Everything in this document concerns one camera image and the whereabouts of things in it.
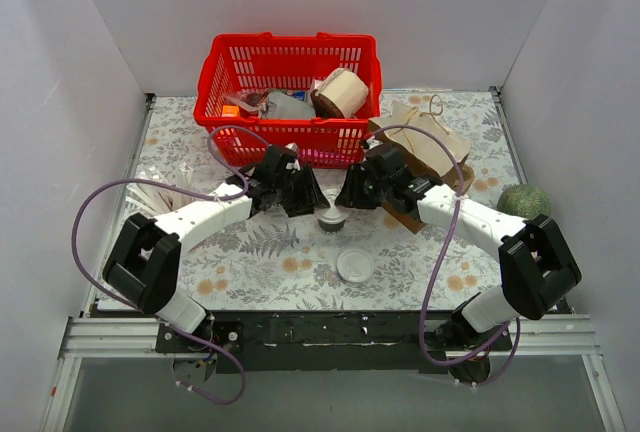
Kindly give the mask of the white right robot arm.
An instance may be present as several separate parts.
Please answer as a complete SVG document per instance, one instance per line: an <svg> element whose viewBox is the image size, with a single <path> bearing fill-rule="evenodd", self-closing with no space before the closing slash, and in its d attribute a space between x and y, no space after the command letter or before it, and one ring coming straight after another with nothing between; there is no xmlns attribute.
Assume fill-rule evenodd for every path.
<svg viewBox="0 0 640 432"><path fill-rule="evenodd" d="M390 143L370 149L349 166L335 203L339 207L393 211L445 227L496 259L501 283L463 302L450 318L427 333L435 347L475 349L489 331L515 318L542 318L581 279L581 271L550 217L525 219L463 198L429 175L415 175Z"/></svg>

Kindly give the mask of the brown paper bag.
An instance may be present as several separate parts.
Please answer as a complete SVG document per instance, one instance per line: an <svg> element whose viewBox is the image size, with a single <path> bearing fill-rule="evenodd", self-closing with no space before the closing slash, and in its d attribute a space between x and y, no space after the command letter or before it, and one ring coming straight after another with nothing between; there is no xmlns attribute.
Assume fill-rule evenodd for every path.
<svg viewBox="0 0 640 432"><path fill-rule="evenodd" d="M418 217L401 215L390 205L382 205L414 234L427 223L440 219L448 223L458 197L469 188L465 162L471 152L471 141L446 125L443 116L443 100L434 94L424 107L394 100L387 115L369 123L371 137L367 151L382 144L397 145L414 174L426 173L440 180L440 185L418 202Z"/></svg>

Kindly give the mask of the white plastic cup lid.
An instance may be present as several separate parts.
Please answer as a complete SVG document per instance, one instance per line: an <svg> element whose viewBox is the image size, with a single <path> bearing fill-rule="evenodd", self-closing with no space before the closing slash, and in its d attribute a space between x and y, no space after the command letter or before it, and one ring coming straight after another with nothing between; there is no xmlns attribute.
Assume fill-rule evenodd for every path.
<svg viewBox="0 0 640 432"><path fill-rule="evenodd" d="M348 249L337 256L336 269L344 281L360 284L373 276L375 266L368 253L360 249Z"/></svg>

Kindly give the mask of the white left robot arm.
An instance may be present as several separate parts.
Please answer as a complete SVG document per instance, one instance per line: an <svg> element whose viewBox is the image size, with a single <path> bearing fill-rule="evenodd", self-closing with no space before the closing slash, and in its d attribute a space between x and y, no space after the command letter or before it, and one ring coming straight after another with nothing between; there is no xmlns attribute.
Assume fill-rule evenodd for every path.
<svg viewBox="0 0 640 432"><path fill-rule="evenodd" d="M212 342L213 329L206 322L206 309L178 288L181 259L225 227L273 206L290 217L330 207L311 166L300 162L295 151L277 145L201 200L153 218L130 216L103 280L134 308L179 328L178 339L188 350L203 351Z"/></svg>

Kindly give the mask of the black paper coffee cup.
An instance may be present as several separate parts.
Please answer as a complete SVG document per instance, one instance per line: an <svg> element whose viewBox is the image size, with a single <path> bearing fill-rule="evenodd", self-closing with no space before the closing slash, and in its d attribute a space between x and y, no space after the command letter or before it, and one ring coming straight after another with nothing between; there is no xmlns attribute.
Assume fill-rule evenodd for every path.
<svg viewBox="0 0 640 432"><path fill-rule="evenodd" d="M342 219L342 220L325 220L323 218L318 218L317 219L318 225L320 226L320 228L327 233L335 233L340 231L344 225L346 220Z"/></svg>

